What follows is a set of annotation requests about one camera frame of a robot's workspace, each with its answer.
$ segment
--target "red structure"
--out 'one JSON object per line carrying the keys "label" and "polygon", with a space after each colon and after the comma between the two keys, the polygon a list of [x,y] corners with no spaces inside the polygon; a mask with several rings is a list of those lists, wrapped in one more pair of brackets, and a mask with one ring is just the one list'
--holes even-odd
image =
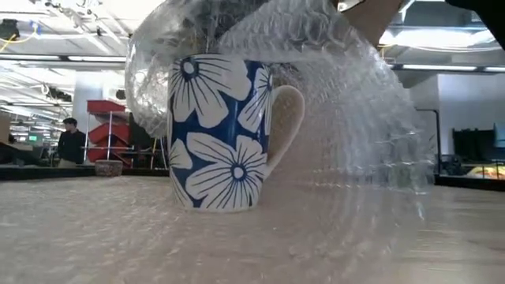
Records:
{"label": "red structure", "polygon": [[124,166],[131,165],[131,162],[123,159],[121,155],[129,149],[129,126],[124,119],[117,118],[120,114],[125,114],[125,107],[122,105],[106,100],[88,101],[88,115],[109,118],[109,122],[95,129],[88,129],[88,140],[94,144],[92,147],[86,145],[89,161],[94,163],[100,159],[114,159],[122,161]]}

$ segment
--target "white floral design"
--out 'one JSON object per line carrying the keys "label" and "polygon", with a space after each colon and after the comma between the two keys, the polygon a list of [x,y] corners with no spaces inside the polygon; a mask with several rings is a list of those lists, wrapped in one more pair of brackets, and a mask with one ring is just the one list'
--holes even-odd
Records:
{"label": "white floral design", "polygon": [[205,198],[202,208],[230,210],[256,205],[267,162],[259,142],[239,135],[233,149],[208,134],[189,133],[188,149],[198,158],[212,162],[186,181],[190,196]]}
{"label": "white floral design", "polygon": [[186,170],[190,170],[191,168],[193,168],[193,161],[191,160],[191,157],[189,157],[189,153],[186,150],[184,143],[182,143],[182,141],[179,139],[177,139],[170,148],[169,165],[170,165],[170,178],[172,179],[172,182],[174,184],[175,196],[183,204],[190,203],[191,200],[188,194],[182,188],[181,182],[179,182],[173,171],[174,168],[186,169]]}
{"label": "white floral design", "polygon": [[258,93],[254,94],[251,100],[245,105],[242,112],[238,115],[238,122],[250,132],[257,132],[260,128],[263,116],[265,117],[265,135],[270,135],[271,125],[271,89],[272,77],[270,70],[259,68],[256,71],[254,88]]}
{"label": "white floral design", "polygon": [[251,89],[247,67],[238,58],[200,54],[170,66],[170,94],[174,119],[184,122],[196,111],[204,128],[217,126],[229,113],[220,92],[243,101]]}

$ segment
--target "blue and white mug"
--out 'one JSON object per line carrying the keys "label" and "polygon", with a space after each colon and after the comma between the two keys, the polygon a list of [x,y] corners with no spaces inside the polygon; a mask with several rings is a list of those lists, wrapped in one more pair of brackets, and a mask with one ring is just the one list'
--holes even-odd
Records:
{"label": "blue and white mug", "polygon": [[[234,212],[255,207],[264,180],[293,142],[305,113],[294,87],[272,87],[261,62],[221,54],[181,58],[169,73],[170,176],[186,208]],[[288,95],[295,119],[268,154],[272,104]]]}

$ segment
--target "person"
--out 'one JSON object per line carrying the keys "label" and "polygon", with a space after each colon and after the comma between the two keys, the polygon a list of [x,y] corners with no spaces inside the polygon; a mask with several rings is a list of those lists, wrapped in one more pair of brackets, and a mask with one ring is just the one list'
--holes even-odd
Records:
{"label": "person", "polygon": [[86,135],[77,129],[77,120],[67,118],[63,121],[65,132],[60,136],[58,142],[58,154],[60,157],[60,168],[76,167],[84,161],[84,145]]}

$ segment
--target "table surface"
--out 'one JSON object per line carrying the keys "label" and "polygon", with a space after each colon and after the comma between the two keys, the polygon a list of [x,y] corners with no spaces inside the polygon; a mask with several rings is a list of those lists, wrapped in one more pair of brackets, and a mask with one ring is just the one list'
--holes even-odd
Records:
{"label": "table surface", "polygon": [[[307,234],[321,222],[314,222],[317,208],[301,202],[314,205],[327,193],[293,189],[282,200],[272,190],[253,211],[206,215],[175,207],[168,183],[166,177],[0,183],[0,283],[291,284],[307,283],[301,267],[326,268],[303,245],[321,237]],[[437,187],[431,199],[410,249],[374,283],[503,283],[505,194]],[[268,270],[270,278],[253,275]],[[217,281],[229,271],[229,282]],[[297,273],[299,281],[286,281]]]}

